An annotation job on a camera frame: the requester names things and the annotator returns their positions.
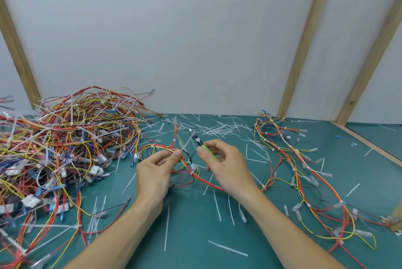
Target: forearm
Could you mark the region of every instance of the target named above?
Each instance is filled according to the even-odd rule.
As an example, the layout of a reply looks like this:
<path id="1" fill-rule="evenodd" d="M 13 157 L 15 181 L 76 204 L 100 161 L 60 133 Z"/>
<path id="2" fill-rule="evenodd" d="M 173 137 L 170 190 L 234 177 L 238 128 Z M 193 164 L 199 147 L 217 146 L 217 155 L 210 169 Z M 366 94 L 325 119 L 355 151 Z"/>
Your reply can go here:
<path id="1" fill-rule="evenodd" d="M 123 269 L 161 209 L 137 200 L 64 269 Z"/>
<path id="2" fill-rule="evenodd" d="M 286 269 L 344 269 L 261 192 L 248 196 L 243 206 L 253 216 Z"/>

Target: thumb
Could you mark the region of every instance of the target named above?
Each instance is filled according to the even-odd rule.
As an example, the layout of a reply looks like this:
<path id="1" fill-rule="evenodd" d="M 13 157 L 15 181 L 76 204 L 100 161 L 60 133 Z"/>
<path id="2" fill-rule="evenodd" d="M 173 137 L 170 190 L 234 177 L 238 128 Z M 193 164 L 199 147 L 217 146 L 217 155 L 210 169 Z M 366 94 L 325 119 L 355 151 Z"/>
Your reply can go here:
<path id="1" fill-rule="evenodd" d="M 197 147 L 197 154 L 211 168 L 212 172 L 219 165 L 219 160 L 202 146 Z"/>
<path id="2" fill-rule="evenodd" d="M 163 167 L 169 171 L 173 170 L 174 166 L 179 162 L 182 153 L 183 152 L 181 150 L 175 150 L 174 153 L 170 155 L 170 157 L 163 164 Z"/>

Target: white wall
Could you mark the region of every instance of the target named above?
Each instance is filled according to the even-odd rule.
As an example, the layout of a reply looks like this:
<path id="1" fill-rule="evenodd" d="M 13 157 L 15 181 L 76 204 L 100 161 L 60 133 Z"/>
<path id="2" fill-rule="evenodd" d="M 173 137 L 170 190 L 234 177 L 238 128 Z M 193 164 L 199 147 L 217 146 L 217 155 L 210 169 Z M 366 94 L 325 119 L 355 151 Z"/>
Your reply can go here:
<path id="1" fill-rule="evenodd" d="M 250 115 L 277 112 L 312 0 L 7 2 L 44 97 L 155 88 L 160 112 Z"/>
<path id="2" fill-rule="evenodd" d="M 393 0 L 327 1 L 288 117 L 337 119 L 392 2 Z M 383 93 L 392 93 L 386 84 L 382 87 Z M 363 108 L 360 102 L 356 109 L 359 107 L 362 107 L 362 115 L 365 115 L 366 107 Z"/>
<path id="3" fill-rule="evenodd" d="M 402 124 L 402 25 L 356 104 L 350 122 Z"/>
<path id="4" fill-rule="evenodd" d="M 14 111 L 0 107 L 0 113 L 5 111 L 9 115 L 32 113 L 32 107 L 29 104 L 27 94 L 21 83 L 18 72 L 14 66 L 7 45 L 3 36 L 0 34 L 0 97 L 13 95 L 12 103 L 4 103 L 2 106 L 15 108 Z"/>

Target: green surface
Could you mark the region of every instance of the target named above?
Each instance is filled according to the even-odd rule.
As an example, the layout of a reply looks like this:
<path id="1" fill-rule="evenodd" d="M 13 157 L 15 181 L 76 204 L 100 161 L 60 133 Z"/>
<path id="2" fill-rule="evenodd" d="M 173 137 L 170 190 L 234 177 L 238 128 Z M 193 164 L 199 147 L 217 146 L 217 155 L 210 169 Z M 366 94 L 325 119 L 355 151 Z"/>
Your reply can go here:
<path id="1" fill-rule="evenodd" d="M 402 160 L 402 126 L 399 124 L 346 124 L 348 128 Z"/>

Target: person's right arm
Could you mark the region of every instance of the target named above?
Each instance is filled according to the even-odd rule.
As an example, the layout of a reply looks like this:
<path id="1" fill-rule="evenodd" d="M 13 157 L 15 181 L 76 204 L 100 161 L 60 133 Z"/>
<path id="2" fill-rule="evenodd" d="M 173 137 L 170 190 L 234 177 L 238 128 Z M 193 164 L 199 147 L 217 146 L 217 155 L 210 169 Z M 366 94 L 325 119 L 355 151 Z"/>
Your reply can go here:
<path id="1" fill-rule="evenodd" d="M 258 189 L 244 156 L 221 140 L 205 142 L 219 162 L 203 147 L 197 153 L 223 189 L 240 202 L 264 232 L 285 269 L 345 269 L 331 254 L 304 234 Z"/>

